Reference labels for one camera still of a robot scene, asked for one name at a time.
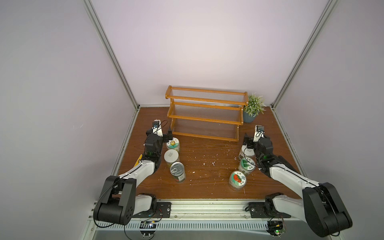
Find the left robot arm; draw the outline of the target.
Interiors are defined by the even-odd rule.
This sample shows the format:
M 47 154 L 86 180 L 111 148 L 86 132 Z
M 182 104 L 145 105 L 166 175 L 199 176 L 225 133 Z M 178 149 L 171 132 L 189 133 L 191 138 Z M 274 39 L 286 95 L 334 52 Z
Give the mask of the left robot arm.
M 124 174 L 106 178 L 94 208 L 94 221 L 125 226 L 135 215 L 156 214 L 156 196 L 137 195 L 137 187 L 159 169 L 163 144 L 173 139 L 171 129 L 168 129 L 166 134 L 161 134 L 160 131 L 160 129 L 147 131 L 145 151 L 137 165 Z

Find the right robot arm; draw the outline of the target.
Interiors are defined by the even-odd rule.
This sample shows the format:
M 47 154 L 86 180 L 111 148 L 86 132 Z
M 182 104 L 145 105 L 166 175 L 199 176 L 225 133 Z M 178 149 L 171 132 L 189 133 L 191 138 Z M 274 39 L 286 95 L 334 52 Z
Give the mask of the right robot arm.
M 254 151 L 260 172 L 299 196 L 298 199 L 282 193 L 266 196 L 264 212 L 268 217 L 273 219 L 283 214 L 289 215 L 307 223 L 322 238 L 336 237 L 353 226 L 353 220 L 336 187 L 302 176 L 282 156 L 273 153 L 273 143 L 268 136 L 262 134 L 258 138 L 251 138 L 245 135 L 243 145 Z

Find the sunflower seed jar green label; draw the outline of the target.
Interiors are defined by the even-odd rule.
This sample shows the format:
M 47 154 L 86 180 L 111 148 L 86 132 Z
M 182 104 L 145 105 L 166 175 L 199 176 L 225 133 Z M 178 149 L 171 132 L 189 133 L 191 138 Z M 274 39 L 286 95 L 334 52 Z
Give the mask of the sunflower seed jar green label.
M 166 147 L 167 147 L 168 150 L 175 150 L 178 153 L 181 150 L 180 141 L 179 141 L 179 139 L 177 139 L 175 137 L 173 137 L 172 140 L 167 142 Z

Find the dark green watermelon seed can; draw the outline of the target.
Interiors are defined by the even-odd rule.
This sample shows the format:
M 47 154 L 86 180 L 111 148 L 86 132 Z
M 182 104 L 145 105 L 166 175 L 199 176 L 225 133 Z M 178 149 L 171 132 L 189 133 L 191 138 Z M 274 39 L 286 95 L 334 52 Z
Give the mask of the dark green watermelon seed can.
M 178 183 L 186 179 L 185 166 L 181 162 L 173 163 L 170 168 L 170 173 Z

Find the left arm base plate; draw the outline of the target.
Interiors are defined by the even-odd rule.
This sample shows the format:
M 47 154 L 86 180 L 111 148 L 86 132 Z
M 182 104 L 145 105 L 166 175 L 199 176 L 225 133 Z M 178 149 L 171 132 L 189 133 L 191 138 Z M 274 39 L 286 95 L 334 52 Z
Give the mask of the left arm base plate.
M 160 218 L 170 218 L 171 216 L 172 203 L 171 202 L 159 202 L 156 204 L 155 208 L 152 208 L 148 211 L 140 212 L 133 216 L 133 218 L 141 219 L 160 219 Z

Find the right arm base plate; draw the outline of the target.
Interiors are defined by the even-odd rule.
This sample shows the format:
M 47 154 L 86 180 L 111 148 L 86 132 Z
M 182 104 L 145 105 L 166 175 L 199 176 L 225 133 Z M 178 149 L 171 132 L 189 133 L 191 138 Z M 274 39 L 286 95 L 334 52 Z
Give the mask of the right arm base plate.
M 271 219 L 271 218 L 291 218 L 291 215 L 280 213 L 269 206 L 266 202 L 250 202 L 245 207 L 245 211 L 250 213 L 251 218 Z

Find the tomato seed jar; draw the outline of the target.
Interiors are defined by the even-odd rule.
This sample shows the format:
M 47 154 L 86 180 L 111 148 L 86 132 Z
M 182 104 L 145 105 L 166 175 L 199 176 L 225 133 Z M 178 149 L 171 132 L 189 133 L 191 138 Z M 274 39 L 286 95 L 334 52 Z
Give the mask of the tomato seed jar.
M 247 176 L 240 172 L 240 171 L 234 171 L 231 173 L 229 178 L 229 186 L 234 191 L 239 191 L 244 188 L 244 186 L 247 183 Z

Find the green tree lid seed jar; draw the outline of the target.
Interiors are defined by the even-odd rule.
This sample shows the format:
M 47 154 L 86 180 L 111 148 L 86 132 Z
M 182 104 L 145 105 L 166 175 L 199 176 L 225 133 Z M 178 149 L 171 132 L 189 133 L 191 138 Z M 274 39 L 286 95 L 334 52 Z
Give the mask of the green tree lid seed jar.
M 240 160 L 239 171 L 244 175 L 250 175 L 256 169 L 256 163 L 253 159 L 244 157 Z

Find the white lid seed can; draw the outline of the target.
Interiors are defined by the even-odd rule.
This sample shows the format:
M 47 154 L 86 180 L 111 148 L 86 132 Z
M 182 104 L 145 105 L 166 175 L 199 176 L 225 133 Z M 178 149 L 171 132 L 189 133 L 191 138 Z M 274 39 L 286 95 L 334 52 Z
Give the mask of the white lid seed can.
M 239 152 L 239 159 L 243 158 L 251 158 L 253 159 L 255 157 L 255 152 L 253 149 L 248 148 L 246 145 L 242 145 L 240 152 Z

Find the yellow flower seed jar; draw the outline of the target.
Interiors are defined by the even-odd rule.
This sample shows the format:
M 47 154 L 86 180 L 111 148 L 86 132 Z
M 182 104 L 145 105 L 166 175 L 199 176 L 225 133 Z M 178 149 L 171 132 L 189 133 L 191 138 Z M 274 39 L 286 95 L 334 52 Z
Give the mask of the yellow flower seed jar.
M 179 152 L 173 149 L 167 150 L 164 154 L 164 160 L 167 166 L 170 168 L 172 164 L 180 162 Z

